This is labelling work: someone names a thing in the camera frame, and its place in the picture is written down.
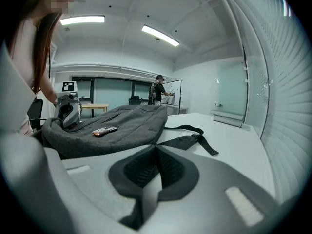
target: white wall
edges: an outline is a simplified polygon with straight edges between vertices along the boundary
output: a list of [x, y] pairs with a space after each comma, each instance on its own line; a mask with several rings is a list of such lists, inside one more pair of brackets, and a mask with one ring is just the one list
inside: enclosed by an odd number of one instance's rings
[[57, 63], [102, 63], [106, 66], [128, 66], [168, 76], [173, 71], [173, 59], [136, 44], [104, 41], [95, 38], [69, 39], [58, 47]]
[[216, 45], [217, 47], [210, 48], [202, 53], [187, 53], [179, 57], [175, 63], [174, 70], [219, 59], [241, 57], [243, 55], [239, 40], [236, 37], [233, 37], [228, 41], [220, 41], [220, 43]]
[[216, 80], [220, 69], [231, 66], [231, 63], [236, 65], [242, 58], [209, 61], [174, 71], [174, 77], [182, 80], [181, 107], [187, 107], [188, 113], [209, 115], [219, 102], [220, 84]]
[[[170, 76], [164, 76], [166, 80], [175, 80], [172, 78], [173, 73], [167, 72]], [[153, 82], [156, 79], [156, 73], [150, 73], [148, 70], [129, 70], [125, 68], [107, 67], [97, 65], [74, 65], [74, 66], [60, 66], [52, 68], [51, 77], [52, 85], [55, 89], [63, 82], [72, 80], [72, 77], [106, 77], [106, 78], [120, 78], [129, 80], [139, 80], [146, 82]]]

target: wooden table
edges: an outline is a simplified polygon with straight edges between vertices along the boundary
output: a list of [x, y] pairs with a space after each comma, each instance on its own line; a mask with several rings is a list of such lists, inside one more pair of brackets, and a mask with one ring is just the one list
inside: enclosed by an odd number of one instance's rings
[[82, 109], [103, 109], [103, 111], [106, 113], [107, 108], [109, 104], [82, 104], [81, 107]]

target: white ceiling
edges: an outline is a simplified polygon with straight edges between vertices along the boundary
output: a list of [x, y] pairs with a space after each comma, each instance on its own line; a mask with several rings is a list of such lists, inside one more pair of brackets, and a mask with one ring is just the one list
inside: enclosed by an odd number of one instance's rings
[[[106, 21], [104, 24], [60, 25], [57, 38], [63, 41], [74, 38], [116, 40], [121, 45], [149, 48], [173, 60], [185, 54], [199, 54], [199, 49], [209, 45], [211, 40], [220, 39], [222, 44], [235, 35], [220, 0], [85, 0], [84, 3], [75, 2], [64, 17], [72, 15], [105, 15]], [[141, 31], [144, 24], [174, 36], [180, 45], [173, 47], [155, 40]]]

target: glass door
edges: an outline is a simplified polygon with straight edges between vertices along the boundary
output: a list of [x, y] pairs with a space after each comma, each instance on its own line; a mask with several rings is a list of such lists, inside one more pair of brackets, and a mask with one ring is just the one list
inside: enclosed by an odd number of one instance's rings
[[[89, 80], [87, 79], [79, 80], [78, 78], [73, 78], [73, 80], [77, 82], [78, 97], [80, 99], [81, 104], [92, 103], [91, 78]], [[81, 120], [92, 118], [92, 110], [88, 110], [88, 109], [82, 110], [80, 118]]]
[[231, 60], [217, 67], [217, 101], [215, 110], [245, 115], [247, 103], [247, 72], [244, 62]]

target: cap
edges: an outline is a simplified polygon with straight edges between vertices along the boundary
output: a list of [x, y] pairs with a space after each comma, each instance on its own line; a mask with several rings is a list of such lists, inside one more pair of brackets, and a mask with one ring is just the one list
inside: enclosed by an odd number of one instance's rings
[[156, 77], [156, 80], [159, 80], [159, 79], [162, 79], [163, 81], [165, 81], [165, 79], [164, 79], [164, 77], [163, 77], [162, 75], [158, 75], [158, 76]]

